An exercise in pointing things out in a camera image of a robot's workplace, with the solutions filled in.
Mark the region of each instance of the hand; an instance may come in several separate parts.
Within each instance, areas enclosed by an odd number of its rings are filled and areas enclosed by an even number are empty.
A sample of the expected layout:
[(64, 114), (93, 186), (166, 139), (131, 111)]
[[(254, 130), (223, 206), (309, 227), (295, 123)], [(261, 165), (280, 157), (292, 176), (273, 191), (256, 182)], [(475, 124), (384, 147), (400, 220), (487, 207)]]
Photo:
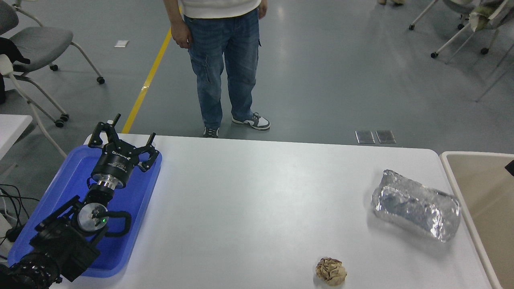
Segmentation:
[(172, 23), (171, 25), (171, 35), (173, 40), (177, 43), (181, 48), (191, 48), (191, 43), (193, 43), (193, 37), (191, 36), (191, 31), (188, 26), (184, 23), (184, 21), (180, 20), (177, 23)]
[(261, 3), (259, 4), (259, 19), (266, 16), (266, 11), (268, 11), (268, 0), (261, 0)]

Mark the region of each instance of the gray and white sneaker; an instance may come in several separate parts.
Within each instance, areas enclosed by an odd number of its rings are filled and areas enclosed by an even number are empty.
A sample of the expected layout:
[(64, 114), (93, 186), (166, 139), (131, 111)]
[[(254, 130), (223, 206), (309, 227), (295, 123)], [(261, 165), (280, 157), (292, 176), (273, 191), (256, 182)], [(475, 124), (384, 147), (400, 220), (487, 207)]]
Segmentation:
[(270, 126), (269, 121), (264, 117), (260, 116), (258, 113), (253, 113), (251, 119), (247, 119), (244, 121), (239, 121), (232, 117), (232, 121), (235, 123), (248, 124), (252, 128), (260, 131), (267, 130)]
[(204, 135), (203, 137), (210, 137), (210, 138), (218, 138), (219, 135), (219, 128), (217, 129), (204, 129)]

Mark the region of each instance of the white table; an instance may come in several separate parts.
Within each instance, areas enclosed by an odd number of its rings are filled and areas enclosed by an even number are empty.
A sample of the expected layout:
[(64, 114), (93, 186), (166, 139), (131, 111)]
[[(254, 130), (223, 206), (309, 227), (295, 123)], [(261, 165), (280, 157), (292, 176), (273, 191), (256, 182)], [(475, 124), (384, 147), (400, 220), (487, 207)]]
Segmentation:
[(324, 288), (322, 257), (343, 262), (342, 288), (490, 288), (464, 222), (442, 244), (372, 213), (384, 169), (451, 192), (433, 151), (169, 136), (155, 145), (162, 167), (125, 269), (52, 289)]
[(0, 159), (5, 156), (31, 121), (32, 117), (29, 115), (0, 114)]

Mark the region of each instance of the jeans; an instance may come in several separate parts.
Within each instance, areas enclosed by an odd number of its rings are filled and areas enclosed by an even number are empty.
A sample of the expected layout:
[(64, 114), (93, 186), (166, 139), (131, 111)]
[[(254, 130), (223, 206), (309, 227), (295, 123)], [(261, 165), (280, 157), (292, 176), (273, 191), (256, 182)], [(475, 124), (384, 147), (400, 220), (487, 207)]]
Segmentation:
[(193, 38), (188, 51), (196, 74), (205, 127), (217, 129), (222, 121), (223, 55), (232, 116), (239, 121), (251, 119), (251, 92), (255, 86), (259, 49), (257, 9), (242, 16), (222, 19), (192, 19), (184, 16), (184, 21)]

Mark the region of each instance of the crumpled paper ball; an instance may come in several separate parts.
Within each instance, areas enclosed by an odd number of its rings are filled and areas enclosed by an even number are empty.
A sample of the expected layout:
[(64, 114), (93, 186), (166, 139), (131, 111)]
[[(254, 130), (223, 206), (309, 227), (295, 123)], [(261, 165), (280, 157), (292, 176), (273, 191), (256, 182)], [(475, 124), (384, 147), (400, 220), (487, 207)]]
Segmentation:
[(329, 286), (340, 285), (346, 278), (346, 269), (343, 263), (332, 258), (321, 258), (316, 266), (316, 275)]

